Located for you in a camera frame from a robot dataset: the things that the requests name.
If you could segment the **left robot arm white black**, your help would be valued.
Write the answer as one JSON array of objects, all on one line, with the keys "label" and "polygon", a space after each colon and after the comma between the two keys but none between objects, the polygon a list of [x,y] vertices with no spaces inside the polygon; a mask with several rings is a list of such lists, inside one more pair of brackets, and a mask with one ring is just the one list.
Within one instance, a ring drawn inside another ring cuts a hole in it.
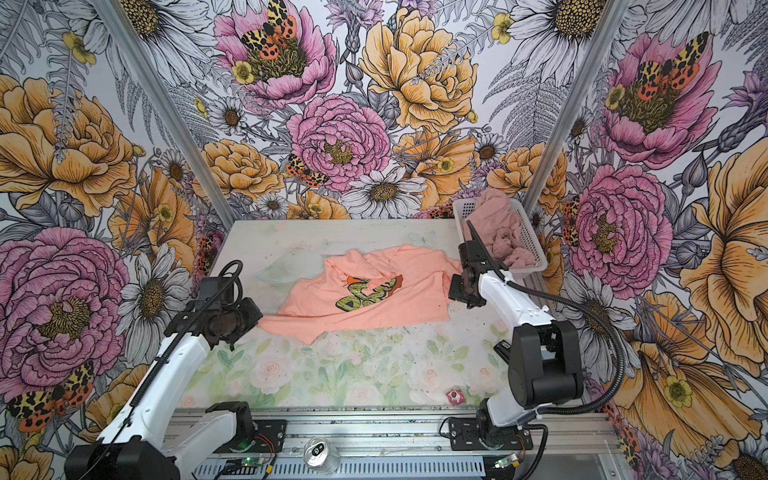
[{"label": "left robot arm white black", "polygon": [[262,314],[244,296],[237,273],[204,279],[195,300],[165,330],[159,353],[128,402],[96,441],[75,447],[68,479],[184,479],[223,446],[249,446],[256,436],[243,401],[215,404],[172,442],[165,436],[195,372],[219,344],[233,347]]}]

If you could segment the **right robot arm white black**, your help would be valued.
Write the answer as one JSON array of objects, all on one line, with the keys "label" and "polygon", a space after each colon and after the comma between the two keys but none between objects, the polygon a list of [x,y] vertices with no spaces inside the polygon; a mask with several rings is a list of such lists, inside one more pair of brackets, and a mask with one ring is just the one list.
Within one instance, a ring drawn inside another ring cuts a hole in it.
[{"label": "right robot arm white black", "polygon": [[474,225],[467,227],[470,238],[459,246],[462,272],[452,278],[449,298],[469,309],[492,307],[510,331],[494,347],[507,365],[508,386],[483,400],[476,414],[479,441],[500,448],[544,414],[580,412],[566,404],[583,394],[581,354],[575,328],[531,300],[546,294],[516,283]]}]

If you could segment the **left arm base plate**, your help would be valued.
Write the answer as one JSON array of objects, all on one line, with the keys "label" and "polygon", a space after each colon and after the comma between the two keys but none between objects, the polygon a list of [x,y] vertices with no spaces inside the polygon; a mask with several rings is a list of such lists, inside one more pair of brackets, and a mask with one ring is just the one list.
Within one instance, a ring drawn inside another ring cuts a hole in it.
[{"label": "left arm base plate", "polygon": [[216,454],[281,453],[286,440],[286,420],[255,420],[250,440],[231,441],[219,447]]}]

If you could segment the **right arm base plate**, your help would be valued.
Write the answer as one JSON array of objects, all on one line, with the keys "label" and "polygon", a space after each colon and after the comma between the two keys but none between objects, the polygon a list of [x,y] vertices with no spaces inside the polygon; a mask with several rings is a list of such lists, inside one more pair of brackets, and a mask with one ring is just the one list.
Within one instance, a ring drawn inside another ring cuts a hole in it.
[{"label": "right arm base plate", "polygon": [[453,451],[530,450],[530,431],[517,426],[496,427],[490,420],[475,417],[446,417],[439,428]]}]

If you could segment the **white plastic laundry basket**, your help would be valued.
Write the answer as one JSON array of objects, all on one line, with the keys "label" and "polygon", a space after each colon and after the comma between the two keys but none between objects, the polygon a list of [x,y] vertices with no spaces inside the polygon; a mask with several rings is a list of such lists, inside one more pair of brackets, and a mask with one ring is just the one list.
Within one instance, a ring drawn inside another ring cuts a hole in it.
[{"label": "white plastic laundry basket", "polygon": [[[523,205],[513,198],[509,198],[509,203],[510,209],[515,213],[518,223],[521,225],[521,231],[517,235],[517,238],[522,243],[523,247],[533,256],[534,260],[534,263],[531,266],[509,267],[509,271],[515,279],[523,280],[534,273],[539,273],[545,270],[548,266],[548,260]],[[461,242],[465,242],[469,239],[469,236],[464,233],[464,224],[466,217],[475,210],[475,207],[476,200],[474,198],[458,199],[452,202],[453,215]]]}]

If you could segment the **peach graphic t-shirt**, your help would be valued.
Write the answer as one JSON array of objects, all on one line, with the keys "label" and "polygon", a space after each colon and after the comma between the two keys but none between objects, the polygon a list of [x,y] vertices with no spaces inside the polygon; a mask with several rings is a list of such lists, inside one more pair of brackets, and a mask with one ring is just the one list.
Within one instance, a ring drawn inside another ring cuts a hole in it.
[{"label": "peach graphic t-shirt", "polygon": [[460,262],[440,250],[350,250],[326,259],[321,275],[297,281],[278,313],[258,327],[309,345],[326,332],[445,322],[451,280],[460,272]]}]

